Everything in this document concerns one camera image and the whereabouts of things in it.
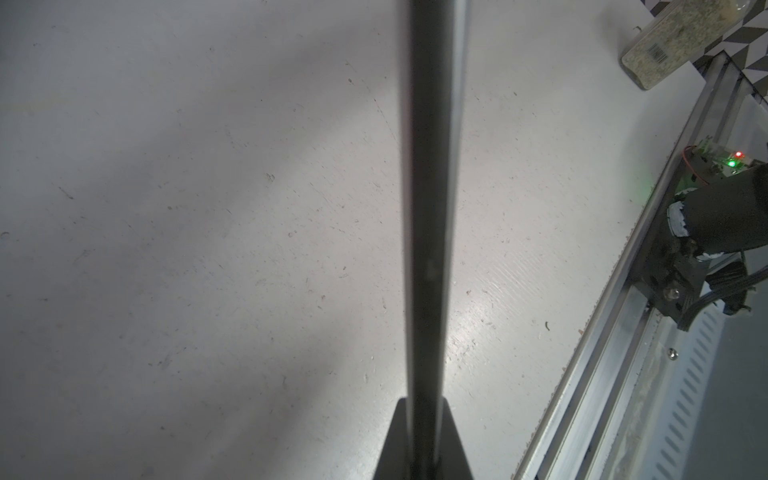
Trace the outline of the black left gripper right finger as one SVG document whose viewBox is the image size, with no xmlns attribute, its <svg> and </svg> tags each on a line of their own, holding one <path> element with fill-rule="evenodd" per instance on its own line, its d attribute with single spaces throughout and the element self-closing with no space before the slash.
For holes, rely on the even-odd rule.
<svg viewBox="0 0 768 480">
<path fill-rule="evenodd" d="M 438 480 L 472 480 L 473 474 L 445 397 L 437 404 L 433 475 Z"/>
</svg>

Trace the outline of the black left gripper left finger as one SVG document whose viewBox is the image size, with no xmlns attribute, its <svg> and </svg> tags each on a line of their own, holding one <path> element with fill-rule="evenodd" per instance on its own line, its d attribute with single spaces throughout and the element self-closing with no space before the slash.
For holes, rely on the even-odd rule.
<svg viewBox="0 0 768 480">
<path fill-rule="evenodd" d="M 409 478 L 407 399 L 398 400 L 372 477 L 373 480 L 406 480 Z"/>
</svg>

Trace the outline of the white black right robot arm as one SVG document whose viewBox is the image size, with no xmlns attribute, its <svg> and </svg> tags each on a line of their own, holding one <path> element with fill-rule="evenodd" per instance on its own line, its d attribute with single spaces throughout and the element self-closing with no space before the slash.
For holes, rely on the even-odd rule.
<svg viewBox="0 0 768 480">
<path fill-rule="evenodd" d="M 767 245 L 767 167 L 759 165 L 694 188 L 666 203 L 652 221 L 631 278 L 653 308 L 689 331 L 705 307 L 742 296 L 767 279 L 767 268 L 730 273 L 709 285 L 713 259 Z"/>
</svg>

